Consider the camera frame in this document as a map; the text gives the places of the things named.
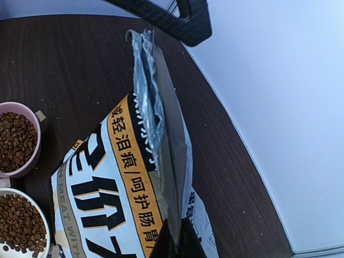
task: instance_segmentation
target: pink bowl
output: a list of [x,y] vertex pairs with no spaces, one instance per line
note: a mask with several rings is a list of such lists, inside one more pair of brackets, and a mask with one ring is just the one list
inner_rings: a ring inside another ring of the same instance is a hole
[[29,109],[27,106],[21,103],[18,103],[18,102],[0,103],[0,114],[6,113],[6,112],[23,114],[24,116],[26,116],[28,120],[32,122],[33,127],[37,131],[37,145],[31,158],[21,168],[13,172],[3,173],[0,171],[0,178],[5,178],[5,177],[19,178],[29,173],[38,161],[39,155],[41,153],[41,128],[40,128],[36,115],[31,111],[31,109]]

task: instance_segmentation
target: white wall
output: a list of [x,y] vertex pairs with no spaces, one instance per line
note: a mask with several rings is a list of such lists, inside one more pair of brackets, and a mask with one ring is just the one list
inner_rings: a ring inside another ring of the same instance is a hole
[[[171,0],[152,0],[167,9]],[[133,17],[103,0],[0,0],[0,19],[53,14],[94,14]]]
[[344,1],[209,1],[193,58],[254,159],[294,251],[344,244]]

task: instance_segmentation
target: black lettering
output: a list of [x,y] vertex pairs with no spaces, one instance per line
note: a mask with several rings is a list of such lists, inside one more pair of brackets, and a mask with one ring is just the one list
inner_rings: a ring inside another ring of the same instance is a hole
[[78,252],[79,252],[79,246],[77,246],[77,244],[76,245],[73,245],[73,246],[71,246],[73,249],[76,249]]
[[73,227],[70,226],[70,227],[67,227],[67,230],[68,230],[68,235],[73,237],[73,238],[76,238],[76,235],[75,235],[75,232],[73,230]]
[[96,192],[99,191],[99,189],[118,192],[115,180],[96,176],[92,177],[92,181],[71,186],[71,191],[74,196]]
[[190,193],[190,196],[189,196],[189,206],[191,205],[191,204],[193,204],[193,203],[195,203],[195,192],[194,191],[192,191],[191,193]]
[[67,210],[67,207],[65,207],[63,204],[60,204],[60,208],[62,210],[62,213],[65,213]]
[[62,203],[65,203],[65,202],[66,202],[65,196],[64,196],[64,195],[61,195],[61,196],[60,196],[60,202],[62,202]]
[[88,151],[88,143],[90,140],[90,137],[87,138],[83,144],[75,151],[75,154],[69,161],[69,176],[73,175],[73,170],[72,170],[72,159],[76,157],[76,166],[77,169],[80,171],[82,170],[82,165],[80,161],[80,152],[84,151],[85,152],[85,157],[87,164],[89,166],[92,166],[92,169],[95,170],[99,163],[102,161],[104,155],[105,155],[105,148],[103,144],[103,139],[101,136],[101,124],[97,126],[97,128],[93,131],[94,134],[97,135],[97,147],[94,149],[94,151],[90,154]]
[[130,118],[132,120],[133,129],[135,133],[136,142],[139,145],[141,156],[144,160],[146,170],[153,171],[155,170],[155,164],[151,161],[153,160],[152,151],[148,151],[147,145],[147,134],[143,133],[144,126],[142,124],[142,118],[138,117],[138,108],[135,106],[137,105],[135,100],[135,96],[133,92],[128,94],[128,108],[130,113]]
[[81,258],[80,253],[73,252],[73,258]]
[[66,214],[63,215],[63,218],[64,219],[68,219],[70,221],[70,216],[69,216],[69,213],[67,212]]
[[86,244],[88,249],[95,253],[98,254],[100,257],[103,258],[137,258],[136,254],[122,254],[118,242],[116,240],[115,236],[111,237],[111,242],[113,244],[114,250],[116,253],[97,245],[96,243],[93,243],[92,241],[86,239]]
[[79,200],[75,199],[76,206],[78,209],[82,211],[91,211],[96,209],[103,209],[105,205],[116,207],[117,211],[106,217],[106,215],[100,216],[89,216],[89,217],[82,217],[82,223],[84,227],[101,227],[107,226],[108,230],[112,230],[118,225],[125,222],[124,212],[122,209],[122,204],[120,202],[118,195],[110,195],[108,193],[99,193],[99,197],[86,199],[86,200]]
[[60,166],[60,168],[59,168],[59,170],[58,170],[58,176],[59,176],[59,178],[61,178],[62,176],[63,176],[63,173],[64,173],[65,171],[64,171],[64,169],[63,169],[63,167],[62,167],[62,164],[61,164],[61,166]]
[[63,184],[59,184],[59,194],[63,194]]

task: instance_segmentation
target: white bowl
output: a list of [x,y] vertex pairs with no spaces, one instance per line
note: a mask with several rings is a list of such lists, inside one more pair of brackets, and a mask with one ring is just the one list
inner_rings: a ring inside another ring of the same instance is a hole
[[[45,216],[43,215],[43,212],[41,211],[41,209],[39,208],[39,206],[37,205],[37,203],[31,199],[30,196],[28,196],[27,194],[14,189],[14,188],[0,188],[0,196],[5,196],[5,195],[20,195],[24,198],[26,198],[33,206],[36,207],[36,209],[38,210],[39,214],[42,217],[42,220],[44,222],[44,226],[46,229],[46,239],[47,239],[47,246],[44,248],[43,252],[40,252],[38,254],[37,258],[46,258],[48,256],[49,253],[49,248],[50,248],[50,231],[49,231],[49,227],[48,227],[48,223],[47,220],[45,218]],[[14,249],[9,248],[9,250],[6,252],[3,249],[3,246],[5,246],[6,244],[4,243],[0,243],[0,257],[1,258],[32,258],[32,251],[29,251],[28,249],[26,250],[27,252],[25,254],[23,254],[21,251],[17,252]]]

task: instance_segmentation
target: dry pet food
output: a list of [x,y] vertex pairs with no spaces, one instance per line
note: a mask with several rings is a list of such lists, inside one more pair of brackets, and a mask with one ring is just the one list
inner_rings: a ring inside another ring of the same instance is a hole
[[0,196],[0,243],[5,251],[33,252],[38,257],[47,245],[46,229],[38,210],[19,195]]
[[[60,257],[217,258],[192,187],[191,142],[162,52],[151,32],[127,36],[134,90],[76,142],[51,177]],[[165,237],[170,241],[161,242]]]
[[0,115],[0,171],[21,168],[32,156],[37,132],[23,114],[8,112]]

